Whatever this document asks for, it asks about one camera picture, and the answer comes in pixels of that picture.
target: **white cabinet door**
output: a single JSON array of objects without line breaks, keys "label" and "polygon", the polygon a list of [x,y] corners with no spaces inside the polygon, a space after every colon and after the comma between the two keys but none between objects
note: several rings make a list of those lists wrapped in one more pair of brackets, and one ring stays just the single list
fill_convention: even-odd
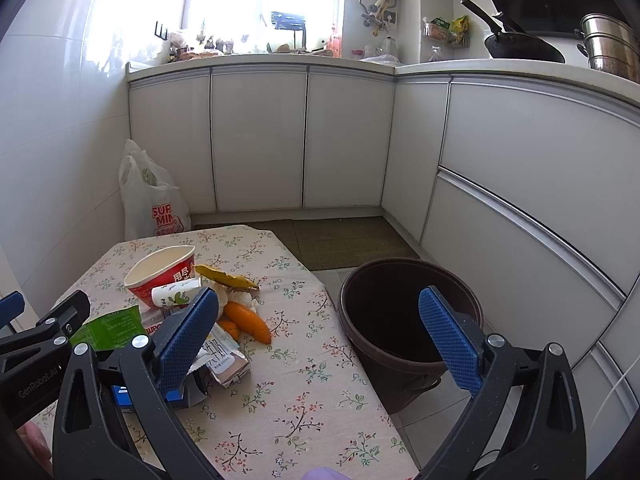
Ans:
[{"label": "white cabinet door", "polygon": [[396,83],[382,207],[420,241],[438,171],[448,78]]},{"label": "white cabinet door", "polygon": [[574,368],[587,436],[587,475],[602,462],[631,422],[638,402],[626,381],[622,381],[598,415],[607,394],[620,378],[620,370],[607,350],[597,344]]},{"label": "white cabinet door", "polygon": [[305,207],[380,205],[393,94],[390,76],[311,67]]},{"label": "white cabinet door", "polygon": [[[620,308],[601,341],[613,355],[620,367],[626,371],[640,354],[640,286],[638,283]],[[626,376],[637,396],[640,396],[640,361]]]},{"label": "white cabinet door", "polygon": [[441,164],[540,220],[628,293],[640,269],[640,112],[507,77],[454,78],[449,103]]},{"label": "white cabinet door", "polygon": [[130,86],[131,138],[164,167],[191,213],[216,210],[209,129],[209,69]]},{"label": "white cabinet door", "polygon": [[440,171],[422,246],[478,296],[484,315],[511,344],[558,342],[575,363],[614,310],[580,260],[532,219],[466,180]]},{"label": "white cabinet door", "polygon": [[211,75],[219,211],[300,208],[306,68],[236,66]]}]

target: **carrot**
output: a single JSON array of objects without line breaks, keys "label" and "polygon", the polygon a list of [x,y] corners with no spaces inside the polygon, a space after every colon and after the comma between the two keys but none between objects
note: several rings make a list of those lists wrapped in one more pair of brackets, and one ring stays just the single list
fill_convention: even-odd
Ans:
[{"label": "carrot", "polygon": [[218,324],[224,328],[233,339],[236,341],[240,339],[240,329],[233,321],[221,319]]},{"label": "carrot", "polygon": [[271,344],[271,332],[267,324],[253,311],[235,301],[228,301],[225,314],[243,332],[252,335],[265,345]]}]

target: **table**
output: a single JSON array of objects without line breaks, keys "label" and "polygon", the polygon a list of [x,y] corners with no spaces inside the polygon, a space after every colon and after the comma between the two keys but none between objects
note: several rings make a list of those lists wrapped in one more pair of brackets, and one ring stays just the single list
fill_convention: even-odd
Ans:
[{"label": "table", "polygon": [[[196,247],[196,263],[244,274],[260,286],[259,315],[272,344],[243,334],[252,371],[176,415],[225,479],[300,480],[332,467],[353,480],[413,479],[417,469],[350,346],[324,285],[270,231],[247,226],[123,242],[62,296],[81,289],[93,319],[139,304],[124,287],[131,267],[171,245]],[[33,420],[51,444],[55,405]],[[125,415],[140,454],[160,466],[135,415]]]}]

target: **white countertop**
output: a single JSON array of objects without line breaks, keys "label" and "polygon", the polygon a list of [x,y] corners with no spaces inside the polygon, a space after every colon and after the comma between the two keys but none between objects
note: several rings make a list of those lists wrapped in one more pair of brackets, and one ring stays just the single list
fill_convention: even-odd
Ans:
[{"label": "white countertop", "polygon": [[640,84],[591,68],[529,59],[459,59],[406,65],[396,75],[486,73],[531,77],[596,91],[640,107]]},{"label": "white countertop", "polygon": [[164,65],[134,70],[130,63],[127,63],[127,81],[137,81],[147,77],[178,72],[181,70],[193,70],[207,66],[221,65],[247,65],[247,64],[302,64],[311,66],[336,66],[338,68],[351,68],[364,70],[366,72],[376,72],[380,74],[394,75],[394,68],[390,66],[378,65],[376,63],[362,62],[354,59],[343,59],[327,56],[312,56],[311,54],[233,54],[232,56],[206,57],[205,59],[190,59],[188,61],[177,61]]},{"label": "white countertop", "polygon": [[305,54],[241,54],[179,61],[134,71],[127,64],[127,81],[158,76],[182,70],[234,64],[302,64],[335,66],[387,75],[418,74],[503,74],[560,82],[605,94],[640,107],[640,84],[627,79],[574,65],[528,59],[460,59],[406,65],[399,68],[353,59],[338,59]]}]

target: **purple object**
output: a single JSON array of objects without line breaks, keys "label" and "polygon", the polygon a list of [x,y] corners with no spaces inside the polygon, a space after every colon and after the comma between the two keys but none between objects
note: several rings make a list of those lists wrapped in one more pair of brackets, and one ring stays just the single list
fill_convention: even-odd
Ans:
[{"label": "purple object", "polygon": [[300,480],[350,480],[345,475],[329,469],[318,467],[307,471]]}]

